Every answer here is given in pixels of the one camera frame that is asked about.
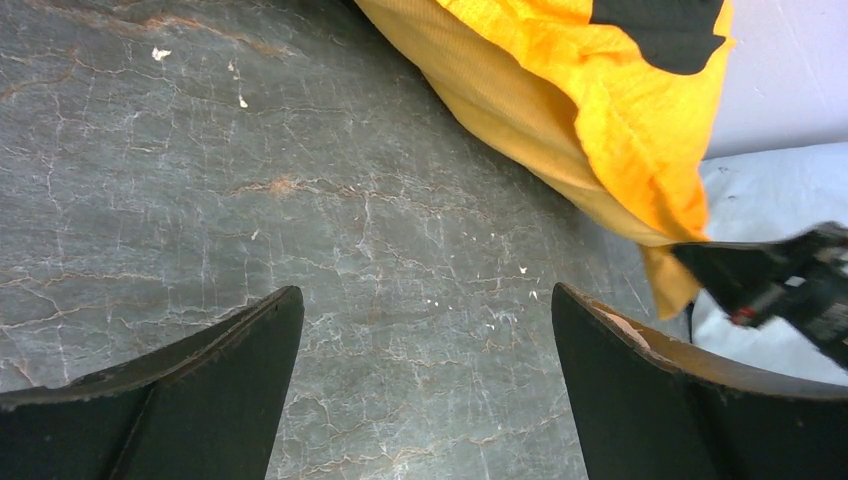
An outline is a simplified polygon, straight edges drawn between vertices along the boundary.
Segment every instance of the white wall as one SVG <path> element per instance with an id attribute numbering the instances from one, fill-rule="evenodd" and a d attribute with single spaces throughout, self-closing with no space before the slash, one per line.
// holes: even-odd
<path id="1" fill-rule="evenodd" d="M 708 158 L 848 140 L 848 0 L 734 6 Z"/>

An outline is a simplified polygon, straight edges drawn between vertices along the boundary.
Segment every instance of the orange fabric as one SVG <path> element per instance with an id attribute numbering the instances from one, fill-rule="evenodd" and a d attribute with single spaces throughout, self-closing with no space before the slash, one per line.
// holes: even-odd
<path id="1" fill-rule="evenodd" d="M 697 282 L 669 245 L 703 241 L 697 165 L 731 42 L 694 74 L 648 64 L 591 0 L 357 0 L 451 112 L 595 221 L 641 246 L 661 318 Z M 728 37 L 731 6 L 713 33 Z"/>

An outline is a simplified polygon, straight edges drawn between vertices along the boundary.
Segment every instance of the white floor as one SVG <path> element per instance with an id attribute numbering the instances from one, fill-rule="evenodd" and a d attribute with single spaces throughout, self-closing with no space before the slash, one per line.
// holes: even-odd
<path id="1" fill-rule="evenodd" d="M 848 143 L 707 160 L 701 176 L 715 241 L 778 240 L 824 221 L 848 225 Z M 735 327 L 705 293 L 695 302 L 693 340 L 741 363 L 848 385 L 848 373 L 784 320 L 760 330 Z"/>

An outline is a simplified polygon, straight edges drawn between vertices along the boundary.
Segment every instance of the marble floor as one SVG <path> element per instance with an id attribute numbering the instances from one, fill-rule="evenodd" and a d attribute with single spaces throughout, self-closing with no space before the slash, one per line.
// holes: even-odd
<path id="1" fill-rule="evenodd" d="M 653 318 L 635 248 L 337 1 L 0 0 L 0 391 L 294 284 L 267 478 L 580 479 L 556 281 Z"/>

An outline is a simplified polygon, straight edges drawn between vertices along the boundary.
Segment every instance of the black object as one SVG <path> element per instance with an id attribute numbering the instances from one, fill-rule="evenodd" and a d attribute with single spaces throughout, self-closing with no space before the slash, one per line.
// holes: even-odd
<path id="1" fill-rule="evenodd" d="M 645 63 L 675 75 L 696 75 L 727 41 L 713 34 L 724 0 L 593 0 L 589 24 L 613 25 Z"/>
<path id="2" fill-rule="evenodd" d="M 303 327 L 283 288 L 58 389 L 0 395 L 0 478 L 265 478 Z"/>
<path id="3" fill-rule="evenodd" d="M 848 369 L 845 227 L 823 223 L 780 242 L 688 243 L 672 252 L 733 323 L 758 328 L 783 317 Z"/>
<path id="4" fill-rule="evenodd" d="M 686 305 L 686 308 L 683 309 L 683 317 L 686 320 L 686 328 L 689 333 L 689 343 L 695 342 L 695 334 L 692 331 L 692 317 L 695 315 L 695 302 L 690 302 L 689 305 Z"/>
<path id="5" fill-rule="evenodd" d="M 552 314 L 591 480 L 848 478 L 848 387 L 713 355 L 562 284 Z"/>

